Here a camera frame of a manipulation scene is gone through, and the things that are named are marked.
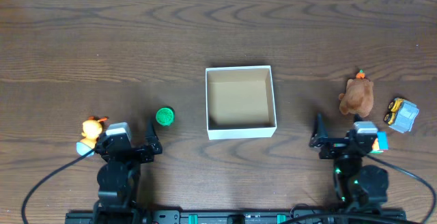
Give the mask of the brown plush bear toy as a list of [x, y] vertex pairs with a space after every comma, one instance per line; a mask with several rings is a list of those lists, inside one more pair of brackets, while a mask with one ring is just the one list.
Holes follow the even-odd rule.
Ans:
[[343, 115], [354, 114], [367, 117], [373, 109], [373, 82], [359, 70], [354, 79], [348, 79], [346, 91], [339, 94], [339, 111]]

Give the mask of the yellow grey toy truck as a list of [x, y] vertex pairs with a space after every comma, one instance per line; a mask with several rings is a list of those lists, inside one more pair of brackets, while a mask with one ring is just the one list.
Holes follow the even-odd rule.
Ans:
[[397, 132], [410, 132], [418, 114], [419, 109], [414, 103], [403, 98], [394, 98], [388, 105], [384, 122]]

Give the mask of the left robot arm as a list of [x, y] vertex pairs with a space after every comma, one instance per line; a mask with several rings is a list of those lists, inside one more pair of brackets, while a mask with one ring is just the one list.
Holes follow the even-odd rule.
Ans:
[[141, 166], [152, 163], [163, 147], [150, 119], [145, 131], [145, 144], [132, 147], [132, 134], [126, 122], [111, 124], [99, 136], [95, 150], [106, 164], [97, 175], [98, 201], [94, 204], [90, 223], [151, 223], [150, 213], [137, 205]]

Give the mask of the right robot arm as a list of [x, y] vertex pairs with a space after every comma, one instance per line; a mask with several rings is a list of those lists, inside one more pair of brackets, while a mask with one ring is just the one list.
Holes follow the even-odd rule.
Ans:
[[318, 148], [319, 158], [333, 161], [333, 179], [344, 212], [382, 213], [388, 200], [389, 174], [375, 165], [363, 165], [373, 150], [378, 128], [356, 116], [353, 129], [344, 137], [329, 137], [322, 115], [317, 114], [309, 147]]

